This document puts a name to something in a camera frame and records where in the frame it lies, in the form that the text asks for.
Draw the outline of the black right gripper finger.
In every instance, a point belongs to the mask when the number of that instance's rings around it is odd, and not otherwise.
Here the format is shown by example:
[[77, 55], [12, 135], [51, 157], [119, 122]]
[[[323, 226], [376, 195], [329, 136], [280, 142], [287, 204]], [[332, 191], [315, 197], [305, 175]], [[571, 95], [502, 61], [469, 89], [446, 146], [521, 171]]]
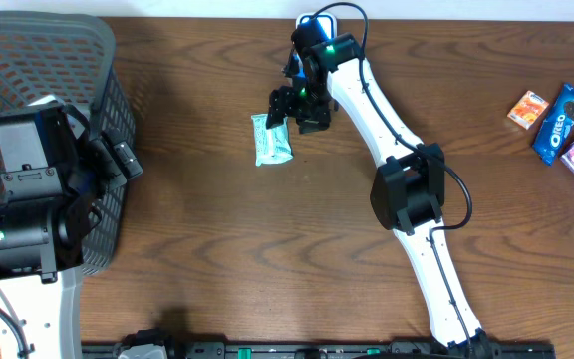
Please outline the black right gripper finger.
[[274, 102], [269, 106], [265, 123], [267, 129], [273, 129], [284, 124], [286, 108], [284, 102]]
[[309, 134], [314, 132], [326, 131], [330, 127], [331, 119], [298, 119], [297, 125], [300, 134]]

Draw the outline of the green wet wipes pack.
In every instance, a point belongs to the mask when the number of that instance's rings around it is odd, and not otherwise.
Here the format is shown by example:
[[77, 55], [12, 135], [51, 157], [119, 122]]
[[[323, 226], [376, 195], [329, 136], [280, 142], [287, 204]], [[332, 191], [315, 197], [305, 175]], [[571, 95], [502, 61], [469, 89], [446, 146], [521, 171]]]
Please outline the green wet wipes pack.
[[256, 152], [255, 164], [258, 167], [279, 165], [292, 160], [287, 119], [284, 118], [278, 127], [272, 129], [266, 128], [266, 120], [266, 114], [251, 116]]

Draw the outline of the orange tissue pack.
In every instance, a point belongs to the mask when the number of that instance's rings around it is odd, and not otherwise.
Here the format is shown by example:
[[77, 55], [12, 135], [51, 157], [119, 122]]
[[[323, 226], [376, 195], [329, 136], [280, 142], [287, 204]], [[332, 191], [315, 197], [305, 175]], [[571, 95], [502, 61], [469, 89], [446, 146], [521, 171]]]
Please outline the orange tissue pack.
[[549, 103], [528, 90], [510, 109], [507, 118], [525, 130], [528, 130], [549, 107]]

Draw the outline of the blue Oreo cookie pack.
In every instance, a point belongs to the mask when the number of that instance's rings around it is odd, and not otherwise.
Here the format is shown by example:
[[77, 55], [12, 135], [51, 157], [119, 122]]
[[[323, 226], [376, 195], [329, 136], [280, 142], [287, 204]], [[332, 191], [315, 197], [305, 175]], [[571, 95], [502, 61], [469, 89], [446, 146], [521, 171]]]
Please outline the blue Oreo cookie pack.
[[551, 166], [574, 126], [574, 87], [564, 83], [533, 143], [533, 150]]

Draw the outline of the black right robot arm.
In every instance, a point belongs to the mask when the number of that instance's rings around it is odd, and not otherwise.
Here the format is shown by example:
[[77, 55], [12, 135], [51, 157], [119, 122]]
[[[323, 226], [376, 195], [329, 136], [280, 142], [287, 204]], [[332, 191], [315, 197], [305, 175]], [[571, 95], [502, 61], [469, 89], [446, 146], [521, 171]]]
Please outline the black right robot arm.
[[445, 179], [455, 172], [438, 144], [426, 144], [401, 120], [373, 76], [364, 44], [330, 37], [319, 22], [299, 24], [284, 69], [290, 83], [273, 91], [266, 127], [293, 118], [321, 131], [330, 104], [348, 114], [376, 166], [370, 203], [380, 225], [405, 250], [426, 302], [433, 339], [448, 356], [491, 358], [495, 351], [473, 314], [450, 258], [443, 221]]

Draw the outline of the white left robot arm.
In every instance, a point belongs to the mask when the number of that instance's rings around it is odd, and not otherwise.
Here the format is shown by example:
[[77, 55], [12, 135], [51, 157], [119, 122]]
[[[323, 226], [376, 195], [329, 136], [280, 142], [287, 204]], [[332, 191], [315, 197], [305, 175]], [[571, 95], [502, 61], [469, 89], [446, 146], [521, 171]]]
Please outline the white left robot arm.
[[83, 242], [98, 201], [140, 176], [134, 148], [56, 100], [0, 115], [0, 353], [80, 358]]

